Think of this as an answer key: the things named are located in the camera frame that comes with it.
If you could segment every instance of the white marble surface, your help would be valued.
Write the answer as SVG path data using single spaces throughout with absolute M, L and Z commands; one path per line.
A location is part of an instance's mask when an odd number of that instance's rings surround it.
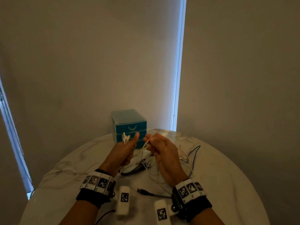
M 223 222 L 233 225 L 268 225 L 268 217 L 264 206 L 252 184 L 243 172 L 225 155 L 193 137 L 178 132 L 154 129 L 149 133 L 160 132 L 168 137 L 177 147 L 182 146 L 188 153 L 201 145 L 197 153 L 194 168 L 194 178 L 199 180 L 207 197 L 213 205 L 214 211 Z M 114 141 L 112 135 L 106 135 L 93 140 L 66 156 L 62 161 L 70 161 L 58 165 L 59 168 L 73 168 L 77 172 L 95 170 L 104 161 Z M 49 175 L 41 182 L 32 195 L 24 211 L 20 225 L 58 224 L 75 202 L 79 186 L 84 175 L 72 174 L 65 171 L 56 175 Z M 156 224 L 154 202 L 155 197 L 142 196 L 136 193 L 137 188 L 143 188 L 152 193 L 167 195 L 162 188 L 152 182 L 145 171 L 130 177 L 116 177 L 117 185 L 127 185 L 131 188 L 130 212 L 125 217 L 117 217 L 114 213 L 106 215 L 99 224 Z M 105 212 L 114 209 L 115 202 L 104 204 L 98 213 L 98 218 Z M 175 224 L 186 224 L 177 217 L 171 217 Z

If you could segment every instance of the white sensor device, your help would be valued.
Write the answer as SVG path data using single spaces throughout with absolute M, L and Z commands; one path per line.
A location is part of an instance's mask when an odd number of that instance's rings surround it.
M 118 204 L 116 209 L 117 215 L 128 215 L 130 202 L 130 188 L 129 186 L 121 186 L 118 196 Z
M 154 210 L 157 225 L 171 225 L 168 205 L 164 199 L 155 201 Z

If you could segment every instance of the wall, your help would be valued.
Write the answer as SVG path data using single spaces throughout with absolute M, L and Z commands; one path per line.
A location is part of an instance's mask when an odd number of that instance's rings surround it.
M 170 128 L 180 0 L 0 0 L 2 82 L 33 184 L 135 108 Z
M 227 155 L 271 224 L 300 209 L 300 0 L 187 0 L 177 131 Z
M 0 151 L 0 224 L 18 224 L 28 200 L 1 114 Z

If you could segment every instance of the teal drawer unit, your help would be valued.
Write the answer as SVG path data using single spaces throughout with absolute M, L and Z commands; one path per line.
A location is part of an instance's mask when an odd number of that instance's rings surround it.
M 117 110 L 111 112 L 112 135 L 115 142 L 122 142 L 122 134 L 134 137 L 136 132 L 140 133 L 137 148 L 141 149 L 144 145 L 143 138 L 147 133 L 147 120 L 135 109 Z

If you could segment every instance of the marble tabletop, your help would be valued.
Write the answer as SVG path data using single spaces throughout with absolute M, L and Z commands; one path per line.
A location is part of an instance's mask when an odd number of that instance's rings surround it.
M 177 147 L 181 145 L 180 148 L 186 153 L 201 145 L 195 161 L 194 179 L 203 186 L 213 210 L 225 224 L 269 225 L 266 211 L 253 185 L 230 159 L 196 138 L 169 130 L 148 131 L 151 134 L 155 132 L 169 138 Z M 73 169 L 78 173 L 93 171 L 104 161 L 114 144 L 112 134 L 90 141 L 67 155 L 53 170 Z M 72 171 L 44 177 L 29 200 L 20 225 L 58 224 L 74 204 L 84 178 L 85 175 L 76 175 Z M 128 177 L 118 174 L 115 180 L 115 190 L 118 190 L 119 186 L 130 186 L 129 214 L 119 217 L 110 213 L 99 225 L 156 224 L 154 202 L 159 199 L 140 195 L 136 190 L 142 188 L 152 193 L 167 195 L 162 187 L 153 182 L 145 171 Z M 115 207 L 115 201 L 102 205 L 97 218 Z M 177 217 L 171 217 L 171 223 L 187 224 Z

